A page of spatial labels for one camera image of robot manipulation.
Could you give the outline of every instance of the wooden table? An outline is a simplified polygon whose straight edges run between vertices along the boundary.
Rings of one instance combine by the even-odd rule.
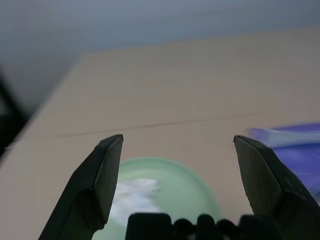
[[[162,157],[198,173],[223,215],[250,214],[235,134],[320,119],[320,26],[84,56],[0,166],[0,237],[34,240],[102,139],[121,160]]]

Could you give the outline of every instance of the white cloth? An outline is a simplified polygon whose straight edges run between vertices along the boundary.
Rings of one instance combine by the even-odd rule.
[[[159,180],[138,178],[119,181],[110,210],[110,217],[127,227],[128,219],[134,213],[159,213],[160,208],[152,200],[159,191]]]

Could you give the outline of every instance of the white wall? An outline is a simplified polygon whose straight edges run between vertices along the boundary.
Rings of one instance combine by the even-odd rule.
[[[87,52],[318,23],[320,0],[2,0],[0,64],[32,112]]]

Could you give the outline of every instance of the purple bag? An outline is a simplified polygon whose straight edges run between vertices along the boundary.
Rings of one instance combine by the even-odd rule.
[[[272,148],[320,203],[320,123],[251,128],[249,135]]]

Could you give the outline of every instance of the light green plate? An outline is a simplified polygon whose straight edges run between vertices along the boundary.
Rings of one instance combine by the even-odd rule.
[[[197,223],[200,214],[221,219],[219,207],[211,189],[193,171],[175,161],[144,157],[120,163],[118,181],[141,178],[159,179],[160,190],[153,200],[172,222],[186,218]],[[103,230],[93,240],[124,240],[126,229],[109,217]]]

